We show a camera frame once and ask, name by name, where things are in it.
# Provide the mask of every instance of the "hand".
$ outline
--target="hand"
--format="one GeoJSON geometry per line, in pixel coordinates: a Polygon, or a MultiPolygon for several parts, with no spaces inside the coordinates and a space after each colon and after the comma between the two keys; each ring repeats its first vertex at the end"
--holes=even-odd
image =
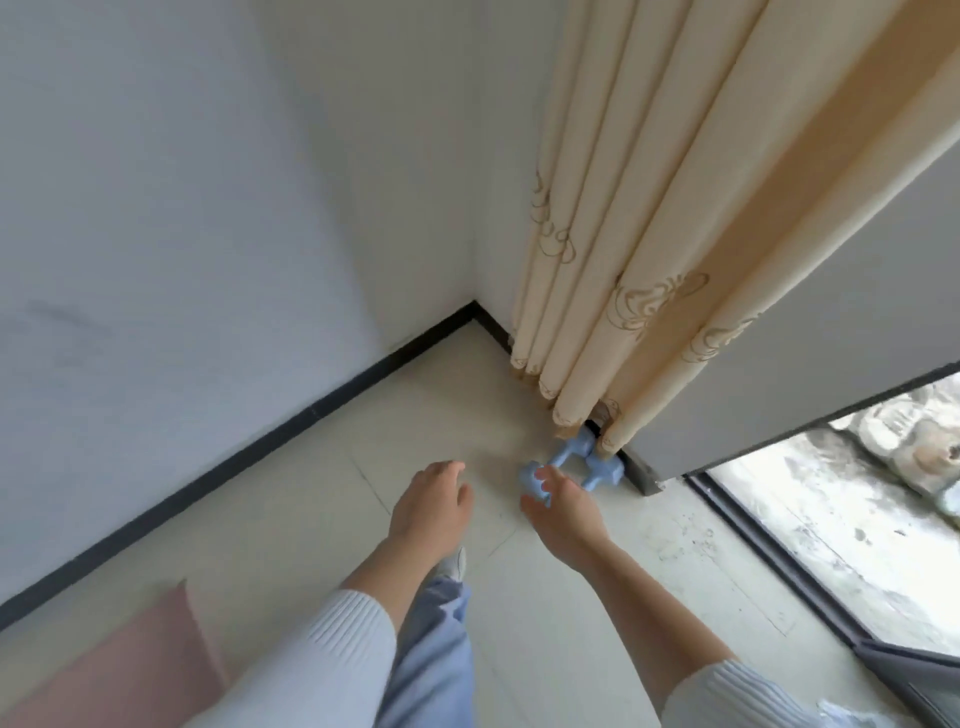
{"type": "Polygon", "coordinates": [[[592,555],[610,541],[600,509],[587,491],[554,466],[540,468],[535,475],[550,494],[550,507],[522,496],[520,510],[550,553],[583,573],[592,555]]]}
{"type": "Polygon", "coordinates": [[[428,465],[414,475],[390,518],[388,538],[414,545],[430,566],[453,553],[470,523],[473,489],[457,487],[465,467],[455,460],[428,465]]]}

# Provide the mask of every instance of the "outdoor ground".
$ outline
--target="outdoor ground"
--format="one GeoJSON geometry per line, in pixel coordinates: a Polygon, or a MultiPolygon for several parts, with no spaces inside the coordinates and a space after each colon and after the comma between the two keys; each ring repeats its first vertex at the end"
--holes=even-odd
{"type": "Polygon", "coordinates": [[[960,655],[960,533],[818,427],[711,474],[881,639],[960,655]]]}

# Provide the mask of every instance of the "left hand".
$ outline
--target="left hand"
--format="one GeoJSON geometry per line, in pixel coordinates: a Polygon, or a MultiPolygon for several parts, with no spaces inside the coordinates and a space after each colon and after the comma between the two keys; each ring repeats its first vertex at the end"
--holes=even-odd
{"type": "Polygon", "coordinates": [[[422,549],[431,564],[453,553],[473,512],[473,489],[468,483],[457,486],[465,467],[447,460],[414,475],[390,518],[389,538],[422,549]]]}

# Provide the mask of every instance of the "white wall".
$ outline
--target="white wall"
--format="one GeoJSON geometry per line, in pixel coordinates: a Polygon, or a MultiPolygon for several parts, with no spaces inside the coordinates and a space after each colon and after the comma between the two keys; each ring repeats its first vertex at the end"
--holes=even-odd
{"type": "Polygon", "coordinates": [[[391,348],[474,298],[476,2],[257,0],[391,348]]]}
{"type": "Polygon", "coordinates": [[[481,153],[477,192],[477,300],[510,330],[526,255],[540,119],[564,3],[477,0],[481,153]]]}
{"type": "Polygon", "coordinates": [[[384,350],[250,8],[33,0],[0,38],[3,599],[384,350]]]}
{"type": "Polygon", "coordinates": [[[630,450],[689,472],[960,360],[960,147],[713,359],[630,450]]]}

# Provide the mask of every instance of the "right hand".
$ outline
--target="right hand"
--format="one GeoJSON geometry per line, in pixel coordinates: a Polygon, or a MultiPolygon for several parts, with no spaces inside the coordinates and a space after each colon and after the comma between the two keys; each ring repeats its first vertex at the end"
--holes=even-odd
{"type": "Polygon", "coordinates": [[[550,553],[583,573],[593,554],[610,541],[600,509],[587,491],[554,466],[540,468],[535,475],[550,494],[550,507],[522,496],[520,510],[550,553]]]}

